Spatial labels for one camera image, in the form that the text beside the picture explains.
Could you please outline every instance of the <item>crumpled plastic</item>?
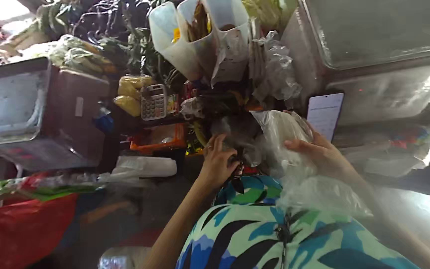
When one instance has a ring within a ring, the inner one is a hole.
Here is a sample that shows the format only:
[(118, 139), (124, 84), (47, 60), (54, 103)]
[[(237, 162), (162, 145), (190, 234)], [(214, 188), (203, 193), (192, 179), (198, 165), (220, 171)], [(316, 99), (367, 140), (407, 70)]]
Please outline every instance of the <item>crumpled plastic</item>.
[(200, 119), (205, 118), (202, 113), (204, 105), (198, 97), (192, 97), (184, 100), (182, 104), (180, 104), (180, 107), (180, 113), (182, 113), (186, 120), (192, 119), (194, 116)]
[(399, 178), (412, 169), (424, 169), (429, 165), (430, 125), (374, 135), (378, 139), (371, 139), (371, 144), (340, 149), (351, 163), (364, 167), (364, 172)]
[(334, 178), (316, 175), (317, 169), (311, 160), (285, 148), (285, 140), (311, 142), (313, 139), (311, 129), (299, 115), (275, 110), (251, 113), (265, 136), (270, 175), (283, 186), (277, 206), (286, 211), (312, 208), (338, 214), (371, 215), (348, 185)]
[(278, 33), (270, 31), (266, 38), (256, 42), (263, 45), (265, 50), (265, 72), (260, 85), (255, 85), (253, 96), (262, 104), (267, 96), (284, 101), (296, 98), (301, 93), (302, 87), (294, 76), (291, 65), (293, 59), (288, 56), (290, 50), (281, 45)]

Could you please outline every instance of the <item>phone screen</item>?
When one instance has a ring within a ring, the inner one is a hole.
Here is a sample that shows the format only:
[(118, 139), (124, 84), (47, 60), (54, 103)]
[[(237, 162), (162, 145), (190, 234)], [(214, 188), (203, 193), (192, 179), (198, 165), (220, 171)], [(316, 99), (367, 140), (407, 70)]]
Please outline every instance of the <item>phone screen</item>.
[(333, 138), (343, 98), (344, 93), (335, 93), (314, 96), (308, 102), (308, 122), (329, 141)]

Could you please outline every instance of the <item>plastic container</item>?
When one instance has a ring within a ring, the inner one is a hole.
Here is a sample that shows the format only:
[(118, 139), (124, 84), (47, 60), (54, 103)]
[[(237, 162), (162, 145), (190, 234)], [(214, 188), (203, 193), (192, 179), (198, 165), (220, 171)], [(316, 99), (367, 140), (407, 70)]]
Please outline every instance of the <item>plastic container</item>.
[(189, 46), (197, 54), (200, 66), (203, 68), (206, 77), (212, 77), (216, 64), (216, 32), (212, 29), (210, 34), (199, 40), (189, 42), (187, 36), (187, 22), (194, 20), (194, 12), (199, 0), (185, 0), (177, 7), (177, 22), (180, 29), (180, 35), (183, 40), (188, 42)]
[(222, 52), (225, 58), (217, 59), (212, 85), (219, 81), (240, 81), (248, 63), (247, 10), (240, 0), (203, 0), (203, 3), (213, 22), (212, 32), (217, 34), (217, 54), (226, 50)]
[(185, 124), (162, 125), (149, 129), (151, 131), (151, 133), (149, 133), (149, 136), (152, 138), (152, 140), (155, 141), (157, 140), (157, 137), (164, 137), (162, 143), (157, 142), (155, 144), (141, 145), (139, 142), (139, 145), (137, 145), (137, 138), (133, 137), (132, 142), (130, 143), (131, 150), (137, 150), (143, 154), (151, 154), (156, 150), (169, 149), (171, 147), (187, 147), (187, 144), (185, 143)]
[(152, 41), (157, 50), (188, 80), (198, 80), (203, 76), (195, 50), (187, 41), (180, 38), (175, 43), (174, 31), (177, 24), (177, 11), (172, 2), (166, 2), (158, 6), (149, 14)]

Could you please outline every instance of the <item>person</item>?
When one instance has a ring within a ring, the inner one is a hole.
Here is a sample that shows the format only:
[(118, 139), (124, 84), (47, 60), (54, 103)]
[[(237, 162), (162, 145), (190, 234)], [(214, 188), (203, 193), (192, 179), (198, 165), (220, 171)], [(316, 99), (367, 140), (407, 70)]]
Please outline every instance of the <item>person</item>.
[(200, 175), (165, 226), (142, 268), (396, 268), (430, 269), (430, 249), (394, 221), (372, 187), (328, 140), (285, 141), (308, 156), (319, 174), (342, 180), (360, 196), (392, 241), (386, 247), (358, 220), (319, 210), (283, 212), (276, 207), (282, 186), (268, 176), (231, 180), (200, 217), (204, 201), (236, 169), (236, 150), (223, 150), (226, 135), (210, 139)]

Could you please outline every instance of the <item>snack package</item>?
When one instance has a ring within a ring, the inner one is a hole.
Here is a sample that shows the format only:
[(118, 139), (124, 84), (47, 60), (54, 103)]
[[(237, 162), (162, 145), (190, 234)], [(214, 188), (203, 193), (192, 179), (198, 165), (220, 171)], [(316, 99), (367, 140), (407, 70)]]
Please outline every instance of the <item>snack package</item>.
[(125, 112), (133, 117), (140, 116), (140, 100), (136, 100), (131, 96), (117, 96), (114, 98), (114, 103), (122, 108)]
[(118, 95), (125, 95), (140, 100), (140, 89), (144, 86), (154, 84), (151, 76), (123, 76), (119, 80), (119, 88), (117, 89)]

